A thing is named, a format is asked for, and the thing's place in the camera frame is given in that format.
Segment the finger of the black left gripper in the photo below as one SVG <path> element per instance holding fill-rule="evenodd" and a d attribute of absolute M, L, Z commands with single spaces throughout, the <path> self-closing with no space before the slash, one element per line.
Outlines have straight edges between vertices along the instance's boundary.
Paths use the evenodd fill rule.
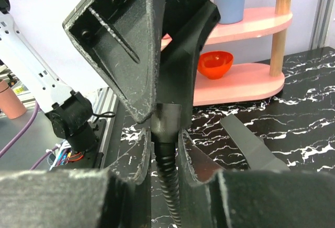
<path fill-rule="evenodd" d="M 192 124 L 200 52 L 219 20 L 210 0 L 166 0 L 163 34 L 172 40 L 161 52 L 157 101 L 182 106 L 183 129 Z"/>
<path fill-rule="evenodd" d="M 165 0 L 81 0 L 63 22 L 137 123 L 155 108 L 164 10 Z"/>

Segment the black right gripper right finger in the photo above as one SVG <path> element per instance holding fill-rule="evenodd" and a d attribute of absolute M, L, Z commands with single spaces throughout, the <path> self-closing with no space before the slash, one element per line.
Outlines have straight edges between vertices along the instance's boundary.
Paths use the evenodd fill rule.
<path fill-rule="evenodd" d="M 334 227 L 334 175 L 224 170 L 178 135 L 182 227 Z"/>

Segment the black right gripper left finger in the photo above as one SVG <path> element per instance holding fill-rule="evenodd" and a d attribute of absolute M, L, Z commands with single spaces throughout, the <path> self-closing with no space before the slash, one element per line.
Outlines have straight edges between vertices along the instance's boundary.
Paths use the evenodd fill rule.
<path fill-rule="evenodd" d="M 150 227 L 151 134 L 104 169 L 1 172 L 1 227 Z"/>

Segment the grey faucet with brass fittings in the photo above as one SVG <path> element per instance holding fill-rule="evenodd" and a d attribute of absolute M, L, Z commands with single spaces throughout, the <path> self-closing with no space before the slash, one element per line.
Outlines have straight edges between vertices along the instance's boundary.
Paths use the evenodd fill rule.
<path fill-rule="evenodd" d="M 244 155 L 251 170 L 290 170 L 282 160 L 268 149 L 262 138 L 253 134 L 234 115 L 222 118 L 220 124 Z"/>

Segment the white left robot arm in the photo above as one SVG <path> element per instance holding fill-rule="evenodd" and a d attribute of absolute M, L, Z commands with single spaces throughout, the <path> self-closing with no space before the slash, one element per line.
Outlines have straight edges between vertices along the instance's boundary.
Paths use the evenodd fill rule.
<path fill-rule="evenodd" d="M 1 0 L 1 60 L 33 94 L 55 135 L 82 152 L 96 144 L 91 103 L 65 84 L 28 43 Z M 76 50 L 133 120 L 158 104 L 181 105 L 191 122 L 199 54 L 220 20 L 210 0 L 81 0 L 63 22 Z"/>

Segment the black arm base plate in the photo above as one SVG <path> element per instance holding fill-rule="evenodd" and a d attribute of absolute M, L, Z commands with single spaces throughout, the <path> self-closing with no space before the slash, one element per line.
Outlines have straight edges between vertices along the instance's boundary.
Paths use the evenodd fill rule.
<path fill-rule="evenodd" d="M 88 133 L 81 132 L 69 137 L 65 144 L 65 151 L 55 159 L 51 170 L 59 169 L 92 169 L 96 167 L 99 149 L 98 125 L 88 123 L 85 128 Z"/>

